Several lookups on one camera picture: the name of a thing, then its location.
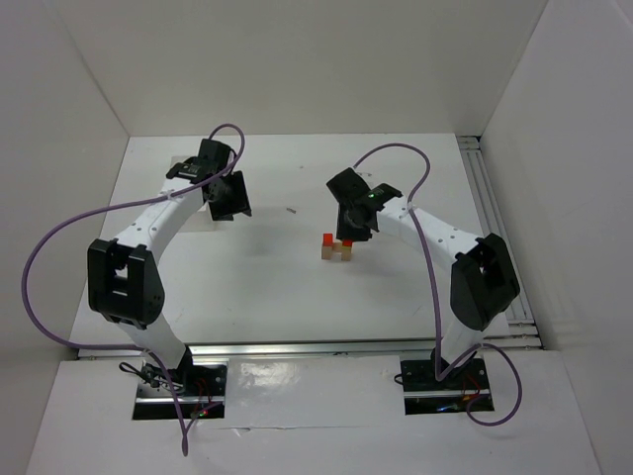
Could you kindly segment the long natural wood plank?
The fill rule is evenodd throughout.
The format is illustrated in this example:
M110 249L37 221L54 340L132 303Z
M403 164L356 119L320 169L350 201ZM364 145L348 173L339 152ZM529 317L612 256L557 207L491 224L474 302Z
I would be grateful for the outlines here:
M340 255L340 257L341 257L341 251L342 251L343 249L350 249L350 250L351 250L351 252L352 252L352 247L343 247L343 246L342 246L342 244L340 244L340 243L336 243L336 244L335 244L335 245L333 245L332 247L333 247L333 251L332 251L333 255L335 255L335 254L339 254L339 255Z

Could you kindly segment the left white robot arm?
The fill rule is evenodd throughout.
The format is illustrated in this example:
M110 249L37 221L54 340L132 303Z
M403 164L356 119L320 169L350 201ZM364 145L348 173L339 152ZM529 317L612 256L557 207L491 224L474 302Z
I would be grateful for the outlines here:
M157 199L110 240L96 239L87 251L88 304L122 329L134 345L158 357L174 381L194 378L189 347L163 315L165 291L160 258L186 222L202 208L214 222L252 215L237 153L204 139L198 154L167 172Z

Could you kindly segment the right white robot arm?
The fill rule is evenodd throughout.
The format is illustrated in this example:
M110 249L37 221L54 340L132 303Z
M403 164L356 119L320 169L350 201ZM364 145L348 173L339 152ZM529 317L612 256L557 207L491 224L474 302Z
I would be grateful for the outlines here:
M466 364L483 346L484 333L495 317L519 295L520 287L502 237L464 232L417 208L386 183L371 188L348 167L326 183L338 205L336 238L367 241L373 233L397 238L424 256L437 296L432 265L450 272L449 316L446 333L435 318L436 345L431 355L435 378L442 381Z

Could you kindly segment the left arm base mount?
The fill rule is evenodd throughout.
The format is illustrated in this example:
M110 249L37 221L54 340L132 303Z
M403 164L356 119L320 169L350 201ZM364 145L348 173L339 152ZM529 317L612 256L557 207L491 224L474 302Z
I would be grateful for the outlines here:
M154 365L144 362L140 368L121 362L119 369L137 381L134 421L176 420L177 413L167 379ZM172 382L183 419L223 419L226 411L227 362L194 365L186 377L173 375Z

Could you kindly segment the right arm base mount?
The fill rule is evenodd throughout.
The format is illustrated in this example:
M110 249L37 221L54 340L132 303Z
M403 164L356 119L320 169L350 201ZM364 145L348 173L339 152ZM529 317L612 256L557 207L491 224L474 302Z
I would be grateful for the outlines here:
M475 357L442 381L434 376L430 359L402 360L393 377L404 392L405 413L412 415L491 412L494 402L483 358Z

